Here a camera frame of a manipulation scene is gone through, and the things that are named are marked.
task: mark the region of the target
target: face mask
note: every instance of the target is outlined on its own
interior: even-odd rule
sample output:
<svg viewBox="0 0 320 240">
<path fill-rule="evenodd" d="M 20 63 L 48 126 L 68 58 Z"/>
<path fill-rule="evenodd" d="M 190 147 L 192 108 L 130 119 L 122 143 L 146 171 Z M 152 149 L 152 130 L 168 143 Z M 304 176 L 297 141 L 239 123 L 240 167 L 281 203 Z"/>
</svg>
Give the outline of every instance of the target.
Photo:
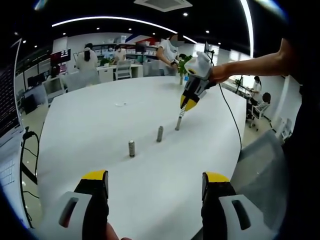
<svg viewBox="0 0 320 240">
<path fill-rule="evenodd" d="M 184 44 L 183 41 L 177 41 L 177 40 L 170 40 L 170 43 L 172 44 L 172 46 L 174 47 L 180 47 L 182 44 Z"/>
</svg>

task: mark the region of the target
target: window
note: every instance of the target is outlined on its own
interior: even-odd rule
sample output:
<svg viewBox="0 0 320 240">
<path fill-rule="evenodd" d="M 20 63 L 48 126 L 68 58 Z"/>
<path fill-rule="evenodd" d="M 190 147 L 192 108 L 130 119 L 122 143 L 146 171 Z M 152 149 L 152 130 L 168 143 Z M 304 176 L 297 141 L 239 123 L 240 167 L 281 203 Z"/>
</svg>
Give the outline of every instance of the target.
<svg viewBox="0 0 320 240">
<path fill-rule="evenodd" d="M 249 55 L 246 55 L 244 53 L 234 51 L 234 50 L 230 51 L 229 63 L 237 62 L 237 61 L 244 61 L 244 60 L 249 60 L 249 59 L 252 59 Z M 255 83 L 254 76 L 243 75 L 242 77 L 243 77 L 242 85 L 244 87 L 248 87 L 248 88 L 254 87 L 254 83 Z M 234 81 L 234 80 L 240 79 L 240 78 L 241 78 L 241 75 L 234 75 L 234 76 L 231 76 L 229 79 Z"/>
</svg>

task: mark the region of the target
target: woman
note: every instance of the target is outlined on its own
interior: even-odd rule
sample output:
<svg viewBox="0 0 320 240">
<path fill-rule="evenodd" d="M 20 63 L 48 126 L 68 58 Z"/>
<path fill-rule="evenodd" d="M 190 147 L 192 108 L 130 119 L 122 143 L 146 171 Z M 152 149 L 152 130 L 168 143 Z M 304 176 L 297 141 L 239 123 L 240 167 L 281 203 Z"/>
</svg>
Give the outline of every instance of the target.
<svg viewBox="0 0 320 240">
<path fill-rule="evenodd" d="M 163 40 L 156 52 L 156 57 L 160 60 L 160 75 L 175 76 L 178 71 L 178 35 Z"/>
<path fill-rule="evenodd" d="M 85 45 L 83 52 L 80 52 L 76 60 L 75 66 L 80 72 L 88 70 L 96 70 L 98 66 L 98 57 L 94 51 L 92 51 L 93 44 L 88 43 Z"/>
<path fill-rule="evenodd" d="M 54 65 L 51 67 L 50 75 L 47 77 L 46 80 L 50 81 L 50 80 L 59 78 L 63 84 L 64 89 L 66 90 L 68 87 L 64 81 L 64 77 L 65 77 L 64 75 L 60 74 L 60 66 Z M 47 93 L 54 93 L 54 92 L 61 90 L 61 85 L 58 81 L 51 81 L 50 83 L 47 83 L 45 85 L 45 90 Z"/>
</svg>

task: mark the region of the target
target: person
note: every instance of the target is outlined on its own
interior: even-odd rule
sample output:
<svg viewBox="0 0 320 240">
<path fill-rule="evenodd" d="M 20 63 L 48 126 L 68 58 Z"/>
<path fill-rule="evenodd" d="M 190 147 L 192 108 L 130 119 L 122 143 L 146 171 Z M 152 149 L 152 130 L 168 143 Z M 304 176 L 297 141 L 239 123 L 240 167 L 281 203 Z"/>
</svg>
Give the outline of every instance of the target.
<svg viewBox="0 0 320 240">
<path fill-rule="evenodd" d="M 121 48 L 119 45 L 114 47 L 114 60 L 112 64 L 116 64 L 118 61 L 126 60 L 126 50 Z"/>
<path fill-rule="evenodd" d="M 92 51 L 93 44 L 88 43 L 84 46 L 84 50 L 79 53 L 75 66 L 80 72 L 93 70 L 98 67 L 98 57 L 94 51 Z"/>
<path fill-rule="evenodd" d="M 300 109 L 293 133 L 282 146 L 289 171 L 286 214 L 279 239 L 305 239 L 318 230 L 318 183 L 316 164 L 320 143 L 320 80 L 318 77 L 318 38 L 309 29 L 318 7 L 310 3 L 290 2 L 288 25 L 277 52 L 255 59 L 214 66 L 210 81 L 222 83 L 232 75 L 288 76 L 303 84 Z"/>
<path fill-rule="evenodd" d="M 162 76 L 175 76 L 178 71 L 178 34 L 163 40 L 156 52 L 156 57 L 160 60 L 160 74 Z"/>
<path fill-rule="evenodd" d="M 105 59 L 114 59 L 115 58 L 115 52 L 112 47 L 108 48 L 108 51 L 104 54 Z"/>
<path fill-rule="evenodd" d="M 261 92 L 261 81 L 258 76 L 254 77 L 253 87 L 250 88 L 249 91 L 251 92 L 251 98 L 246 103 L 247 119 L 251 118 L 250 109 L 252 108 L 252 106 L 257 106 L 259 102 L 259 94 Z"/>
<path fill-rule="evenodd" d="M 261 80 L 258 76 L 255 76 L 253 88 L 250 89 L 250 92 L 251 92 L 250 102 L 252 103 L 253 106 L 256 106 L 259 102 L 259 94 L 261 92 L 261 88 L 262 88 Z"/>
<path fill-rule="evenodd" d="M 50 75 L 46 78 L 47 81 L 55 79 L 55 78 L 60 78 L 64 89 L 68 92 L 67 88 L 67 84 L 65 82 L 65 76 L 63 74 L 60 74 L 60 66 L 58 64 L 53 65 L 50 69 Z M 47 83 L 45 85 L 45 90 L 47 91 L 47 93 L 53 93 L 53 92 L 57 92 L 61 89 L 61 85 L 59 84 L 58 81 L 52 81 L 49 84 Z"/>
</svg>

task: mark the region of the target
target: human arm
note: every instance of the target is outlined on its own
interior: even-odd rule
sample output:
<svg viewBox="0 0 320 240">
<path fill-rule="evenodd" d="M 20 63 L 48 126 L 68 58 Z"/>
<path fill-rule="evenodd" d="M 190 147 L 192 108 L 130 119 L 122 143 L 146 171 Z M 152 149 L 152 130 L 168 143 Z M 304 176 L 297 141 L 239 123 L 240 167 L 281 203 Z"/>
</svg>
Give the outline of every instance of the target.
<svg viewBox="0 0 320 240">
<path fill-rule="evenodd" d="M 156 57 L 160 61 L 164 62 L 165 64 L 167 64 L 171 67 L 171 62 L 165 57 L 164 48 L 162 46 L 158 47 L 158 50 L 156 51 Z"/>
<path fill-rule="evenodd" d="M 276 53 L 214 66 L 210 80 L 222 83 L 233 75 L 287 76 L 297 64 L 298 59 L 294 49 L 287 40 L 282 39 L 280 49 Z"/>
</svg>

